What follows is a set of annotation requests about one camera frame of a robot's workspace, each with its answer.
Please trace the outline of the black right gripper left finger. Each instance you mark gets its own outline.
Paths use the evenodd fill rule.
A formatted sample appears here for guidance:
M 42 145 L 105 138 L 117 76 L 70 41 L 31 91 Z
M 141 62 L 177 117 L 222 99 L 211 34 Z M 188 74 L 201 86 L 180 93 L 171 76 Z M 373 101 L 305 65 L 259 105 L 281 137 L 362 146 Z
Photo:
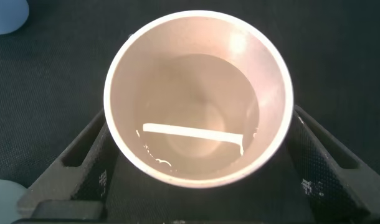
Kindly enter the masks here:
M 105 203 L 118 153 L 100 111 L 27 189 L 17 211 L 29 218 L 38 204 L 48 200 Z

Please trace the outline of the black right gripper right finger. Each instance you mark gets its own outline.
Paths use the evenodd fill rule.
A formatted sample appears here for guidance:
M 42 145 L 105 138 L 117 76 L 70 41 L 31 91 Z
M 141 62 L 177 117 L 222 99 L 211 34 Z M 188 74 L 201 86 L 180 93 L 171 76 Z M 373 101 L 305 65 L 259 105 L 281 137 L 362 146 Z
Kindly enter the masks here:
M 316 221 L 380 223 L 380 175 L 299 106 L 285 145 Z

